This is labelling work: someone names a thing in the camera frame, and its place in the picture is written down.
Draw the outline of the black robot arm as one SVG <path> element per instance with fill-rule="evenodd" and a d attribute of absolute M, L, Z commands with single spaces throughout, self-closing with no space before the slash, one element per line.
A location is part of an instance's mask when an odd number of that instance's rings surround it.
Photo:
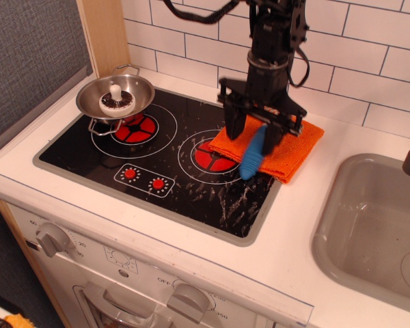
<path fill-rule="evenodd" d="M 249 1 L 251 49 L 246 81 L 220 80 L 227 136 L 234 140 L 245 129 L 247 116 L 266 124 L 262 154 L 268 155 L 287 133 L 298 135 L 306 110 L 292 100 L 291 69 L 309 29 L 304 1 Z"/>

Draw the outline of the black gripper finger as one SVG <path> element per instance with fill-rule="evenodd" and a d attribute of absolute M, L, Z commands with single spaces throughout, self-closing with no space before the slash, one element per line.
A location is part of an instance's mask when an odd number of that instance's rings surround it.
<path fill-rule="evenodd" d="M 267 124 L 264 134 L 262 154 L 264 156 L 270 154 L 273 151 L 274 147 L 281 142 L 284 135 L 288 132 L 289 128 L 287 126 Z"/>
<path fill-rule="evenodd" d="M 226 134 L 230 139 L 236 139 L 244 131 L 247 114 L 232 104 L 225 104 L 223 108 Z"/>

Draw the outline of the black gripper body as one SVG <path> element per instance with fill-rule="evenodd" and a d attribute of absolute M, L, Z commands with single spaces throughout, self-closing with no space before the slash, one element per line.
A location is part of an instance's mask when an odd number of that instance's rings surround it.
<path fill-rule="evenodd" d="M 283 125 L 299 135 L 307 111 L 293 101 L 287 87 L 291 84 L 292 62 L 281 66 L 256 66 L 250 63 L 247 80 L 222 78 L 218 101 L 241 108 L 247 116 L 262 122 Z"/>

